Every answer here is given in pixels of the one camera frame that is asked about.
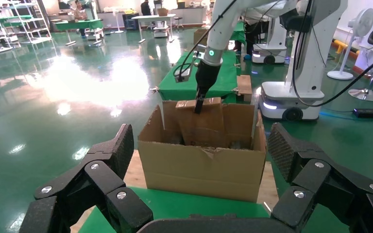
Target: green table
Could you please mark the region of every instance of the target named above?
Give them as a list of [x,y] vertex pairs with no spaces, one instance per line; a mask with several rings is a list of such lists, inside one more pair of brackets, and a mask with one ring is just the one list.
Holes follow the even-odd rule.
[[242,44],[246,45],[244,22],[237,23],[234,32],[232,33],[231,40],[237,40],[240,41]]
[[[60,31],[66,31],[68,35],[69,42],[66,43],[66,46],[71,46],[76,43],[76,41],[71,41],[69,36],[69,29],[85,29],[89,28],[90,30],[95,30],[97,28],[103,28],[103,24],[100,19],[93,19],[93,20],[79,20],[78,22],[69,23],[67,21],[63,21],[60,23],[55,23],[56,28]],[[96,42],[93,43],[94,45],[101,42],[101,40],[98,40],[98,38],[95,36]]]
[[[209,198],[181,193],[164,192],[143,188],[132,188],[152,210],[154,219],[187,218],[190,214],[237,217],[269,217],[264,208],[256,203]],[[115,233],[102,213],[95,208],[79,233]]]
[[103,24],[100,19],[94,20],[79,20],[76,23],[69,23],[67,21],[63,21],[60,23],[55,23],[56,28],[60,31],[67,31],[69,29],[81,29],[81,28],[89,28],[91,30],[96,28],[103,28]]
[[[197,68],[192,69],[188,82],[176,83],[173,75],[174,70],[180,66],[185,59],[187,52],[184,52],[177,64],[169,71],[159,84],[158,92],[162,100],[194,100],[197,92],[197,81],[195,74]],[[233,91],[237,87],[237,57],[235,52],[226,51],[222,55],[223,63],[217,78],[217,82],[209,90],[207,97],[225,97],[224,102],[235,103],[236,94]],[[192,61],[192,56],[188,57],[187,63]]]

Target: torn cardboard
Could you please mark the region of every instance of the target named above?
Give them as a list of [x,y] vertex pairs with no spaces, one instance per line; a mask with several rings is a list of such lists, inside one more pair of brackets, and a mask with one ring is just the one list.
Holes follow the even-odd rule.
[[138,137],[147,187],[256,202],[265,164],[266,145],[262,118],[258,117],[257,122],[253,122],[254,106],[221,106],[225,143],[248,148],[237,150],[171,143],[182,138],[176,103],[164,101],[163,112],[157,106]]

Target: white robotic arm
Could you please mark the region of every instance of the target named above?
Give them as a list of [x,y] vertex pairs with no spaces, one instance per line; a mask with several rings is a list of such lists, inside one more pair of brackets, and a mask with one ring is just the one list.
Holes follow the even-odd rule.
[[195,113],[200,113],[203,100],[216,80],[222,64],[222,53],[234,31],[238,18],[247,8],[257,7],[260,12],[271,10],[270,17],[280,16],[296,8],[297,0],[218,0],[213,10],[216,19],[210,28],[207,47],[196,73],[197,96]]

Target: green floor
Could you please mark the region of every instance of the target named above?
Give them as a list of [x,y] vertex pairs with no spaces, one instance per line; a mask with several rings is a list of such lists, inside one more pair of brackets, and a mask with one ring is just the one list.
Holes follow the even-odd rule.
[[[35,188],[77,165],[92,144],[111,139],[123,123],[139,134],[161,101],[149,88],[158,86],[170,64],[192,47],[193,32],[174,33],[172,44],[144,33],[142,45],[137,32],[113,34],[100,47],[75,34],[77,44],[65,47],[66,35],[59,33],[54,43],[16,49],[21,69],[11,52],[0,54],[0,233],[17,232]],[[327,69],[334,65],[329,61]],[[257,88],[263,81],[282,80],[288,66],[245,63],[242,68]],[[324,77],[322,90],[330,97],[346,83]],[[373,102],[343,94],[326,108],[373,108]],[[333,116],[284,126],[294,136],[316,142],[336,162],[373,178],[373,121],[323,111]],[[264,122],[267,130],[273,123]],[[280,177],[277,186],[279,193],[285,190]],[[330,218],[314,214],[314,225],[307,227],[339,227]]]

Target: electric fan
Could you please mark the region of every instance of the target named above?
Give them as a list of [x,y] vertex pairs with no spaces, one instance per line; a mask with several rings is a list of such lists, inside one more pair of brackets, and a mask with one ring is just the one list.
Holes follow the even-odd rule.
[[334,70],[327,73],[328,77],[338,80],[350,80],[353,79],[351,73],[345,72],[345,63],[347,62],[348,55],[350,54],[351,46],[356,37],[364,37],[368,34],[373,27],[373,8],[362,10],[358,16],[348,22],[348,27],[353,29],[353,35],[351,37],[350,43],[348,44],[347,51],[344,55],[344,60],[342,61],[341,69]]

